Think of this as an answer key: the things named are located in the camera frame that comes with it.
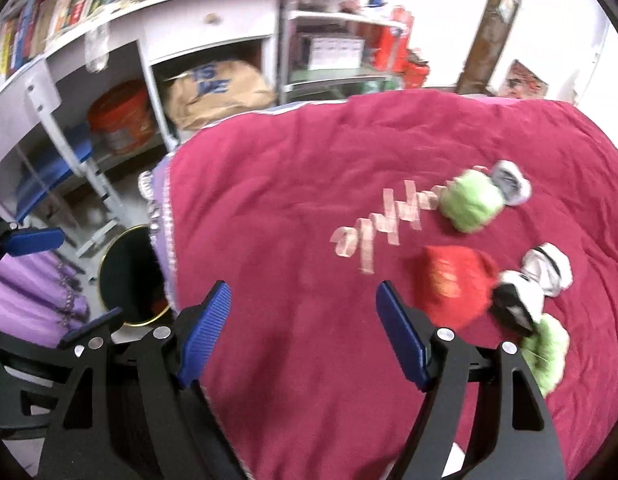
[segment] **black trash bin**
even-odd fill
[[[108,247],[98,271],[98,291],[108,310],[122,308],[128,326],[147,325],[169,312],[147,225],[128,229]]]

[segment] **bed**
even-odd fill
[[[421,230],[400,222],[398,246],[375,233],[373,273],[361,271],[369,245],[336,254],[334,231],[382,213],[384,189],[405,200],[405,180],[428,190],[499,159],[519,165],[533,195],[484,230],[462,235],[421,211]],[[254,478],[379,479],[422,395],[377,320],[378,283],[391,279],[412,303],[425,245],[469,246],[518,269],[543,242],[569,256],[574,274],[545,301],[572,340],[547,397],[568,478],[614,478],[600,475],[618,463],[618,151],[571,105],[417,90],[242,114],[165,158],[151,185],[173,308],[199,303],[217,279],[233,290],[201,382]],[[515,337],[488,314],[460,335],[492,347]],[[461,448],[476,392],[470,384]]]

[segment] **row of books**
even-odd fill
[[[0,26],[0,86],[20,67],[44,52],[46,42],[85,20],[108,0],[26,0]]]

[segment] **blue chair seat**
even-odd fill
[[[64,136],[73,149],[79,161],[87,160],[92,152],[91,137],[88,123],[81,123],[65,131]],[[51,144],[42,152],[30,157],[31,165],[36,170],[39,179],[49,189],[54,189],[65,181],[71,174],[71,168],[62,158],[60,153]],[[38,180],[29,170],[23,172],[22,178],[16,188],[18,207],[16,209],[16,221],[22,222],[31,213],[46,195],[46,188],[41,186]]]

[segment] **drawer knob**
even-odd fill
[[[210,14],[205,16],[205,23],[209,25],[217,25],[221,21],[222,19],[215,12],[211,12]]]

